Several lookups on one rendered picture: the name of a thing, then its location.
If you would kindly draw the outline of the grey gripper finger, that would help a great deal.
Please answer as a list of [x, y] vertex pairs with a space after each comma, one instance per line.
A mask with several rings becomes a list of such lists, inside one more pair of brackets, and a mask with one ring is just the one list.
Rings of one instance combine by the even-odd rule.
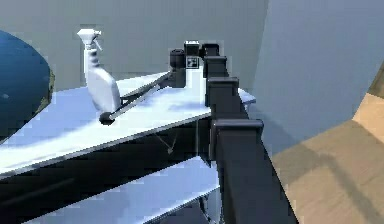
[[167, 86], [167, 82], [170, 76], [170, 71], [157, 73], [156, 78], [153, 81], [143, 84], [142, 86], [137, 87], [136, 89], [126, 93], [125, 95], [122, 95], [120, 97], [120, 100], [127, 102], [143, 100], [147, 97], [147, 95], [151, 95], [154, 92], [165, 88]]
[[155, 93], [160, 89], [159, 85], [156, 85], [149, 89], [148, 91], [145, 91], [144, 93], [139, 94], [137, 98], [130, 102], [125, 102], [117, 111], [115, 112], [105, 112], [102, 113], [99, 117], [99, 121], [103, 125], [111, 125], [117, 117], [124, 114], [128, 110], [132, 109], [133, 107], [137, 106], [140, 102], [144, 101], [148, 96]]

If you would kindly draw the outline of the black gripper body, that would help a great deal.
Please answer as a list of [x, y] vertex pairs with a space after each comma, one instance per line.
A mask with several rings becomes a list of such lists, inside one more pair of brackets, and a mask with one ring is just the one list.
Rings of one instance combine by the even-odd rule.
[[183, 49], [174, 49], [170, 52], [171, 86], [184, 88], [186, 85], [185, 52]]

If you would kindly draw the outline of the blue round object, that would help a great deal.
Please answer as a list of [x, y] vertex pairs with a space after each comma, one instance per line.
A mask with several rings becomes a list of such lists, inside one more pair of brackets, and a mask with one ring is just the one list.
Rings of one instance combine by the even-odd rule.
[[54, 81], [49, 64], [39, 52], [0, 30], [0, 142], [50, 104]]

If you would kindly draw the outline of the white metal shelf unit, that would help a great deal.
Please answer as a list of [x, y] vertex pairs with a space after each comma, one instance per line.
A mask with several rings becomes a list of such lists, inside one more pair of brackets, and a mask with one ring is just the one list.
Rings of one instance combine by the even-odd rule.
[[197, 156], [210, 110], [205, 80], [190, 72], [117, 117], [99, 121], [86, 88], [52, 103], [0, 144], [0, 224], [21, 224]]

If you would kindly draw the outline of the white spray bottle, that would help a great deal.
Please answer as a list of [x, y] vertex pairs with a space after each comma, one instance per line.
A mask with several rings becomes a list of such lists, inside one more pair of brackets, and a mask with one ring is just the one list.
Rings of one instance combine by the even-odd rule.
[[121, 106], [120, 92], [116, 80], [100, 65], [96, 38], [101, 35], [94, 29], [80, 29], [77, 32], [84, 44], [83, 71], [86, 86], [100, 112], [114, 112]]

